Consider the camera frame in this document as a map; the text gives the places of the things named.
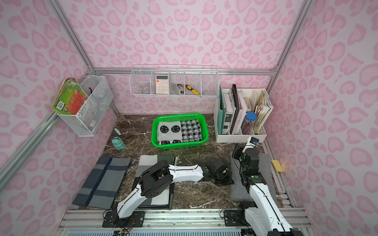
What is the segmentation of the plain grey scarf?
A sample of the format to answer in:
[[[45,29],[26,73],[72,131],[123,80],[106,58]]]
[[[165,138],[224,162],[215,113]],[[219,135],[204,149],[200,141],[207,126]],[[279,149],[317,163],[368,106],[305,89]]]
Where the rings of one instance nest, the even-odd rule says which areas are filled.
[[[273,182],[270,170],[270,158],[266,153],[253,151],[252,157],[246,157],[246,165],[241,165],[238,160],[232,158],[230,153],[230,164],[232,172],[232,180],[230,197],[234,202],[251,202],[247,188],[243,185],[245,180],[248,183],[264,183],[268,186],[269,192],[275,203],[278,203],[275,184]]]

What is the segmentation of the black white checkered scarf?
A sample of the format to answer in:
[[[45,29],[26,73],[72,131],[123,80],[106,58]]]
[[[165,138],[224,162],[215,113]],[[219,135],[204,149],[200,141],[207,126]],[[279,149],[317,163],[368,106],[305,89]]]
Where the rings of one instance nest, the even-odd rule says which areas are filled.
[[[139,164],[137,167],[134,183],[132,189],[136,187],[139,183],[139,177],[144,174],[148,169],[156,165],[160,161],[166,161],[167,164],[175,165],[177,164],[177,157],[173,154],[156,154],[156,155],[141,155],[139,159]],[[156,181],[160,183],[158,179],[162,177],[162,175],[158,175],[156,171],[158,169],[154,169],[155,173],[152,174],[151,177],[148,178],[147,181],[143,181],[143,184],[147,184],[147,187],[155,189],[158,187]],[[153,198],[147,198],[139,207],[138,209],[172,209],[173,206],[173,195],[174,195],[174,184],[172,183],[170,186],[167,184],[165,185],[166,189],[161,192],[161,194],[154,196]]]

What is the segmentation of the smiley houndstooth scarf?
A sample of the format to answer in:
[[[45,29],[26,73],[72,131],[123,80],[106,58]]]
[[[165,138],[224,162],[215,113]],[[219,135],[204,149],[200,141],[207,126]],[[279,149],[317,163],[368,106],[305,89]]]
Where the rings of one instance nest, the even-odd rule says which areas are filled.
[[[202,141],[199,121],[160,122],[157,127],[159,145]]]

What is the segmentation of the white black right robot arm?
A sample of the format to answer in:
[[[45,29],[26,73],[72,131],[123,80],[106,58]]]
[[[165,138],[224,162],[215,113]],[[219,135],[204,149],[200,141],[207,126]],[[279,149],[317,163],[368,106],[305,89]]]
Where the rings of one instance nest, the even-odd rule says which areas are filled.
[[[236,145],[233,160],[239,162],[241,183],[253,200],[253,205],[243,208],[243,216],[256,236],[301,236],[280,212],[271,196],[266,180],[259,171],[259,139],[250,136],[242,147]]]

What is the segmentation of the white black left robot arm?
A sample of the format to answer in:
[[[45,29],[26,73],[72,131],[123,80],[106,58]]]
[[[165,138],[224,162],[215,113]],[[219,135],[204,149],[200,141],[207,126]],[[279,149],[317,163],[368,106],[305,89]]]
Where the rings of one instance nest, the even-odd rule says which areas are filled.
[[[112,208],[114,225],[121,225],[146,200],[159,196],[171,184],[178,182],[212,182],[216,186],[232,185],[231,167],[224,158],[212,164],[174,166],[162,160],[137,179],[132,192]]]

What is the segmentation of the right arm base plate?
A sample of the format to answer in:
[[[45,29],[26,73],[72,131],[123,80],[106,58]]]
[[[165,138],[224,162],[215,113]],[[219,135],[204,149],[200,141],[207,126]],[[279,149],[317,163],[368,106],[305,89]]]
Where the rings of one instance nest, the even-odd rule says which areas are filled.
[[[249,226],[245,221],[244,214],[240,210],[222,209],[220,217],[224,220],[226,227]]]

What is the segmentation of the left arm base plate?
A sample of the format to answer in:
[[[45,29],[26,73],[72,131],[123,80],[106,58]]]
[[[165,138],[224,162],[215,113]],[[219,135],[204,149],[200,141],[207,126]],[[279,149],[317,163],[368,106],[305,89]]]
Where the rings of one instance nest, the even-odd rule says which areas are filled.
[[[144,211],[134,211],[130,217],[123,219],[119,219],[112,211],[106,211],[103,215],[102,228],[141,228],[144,218]]]

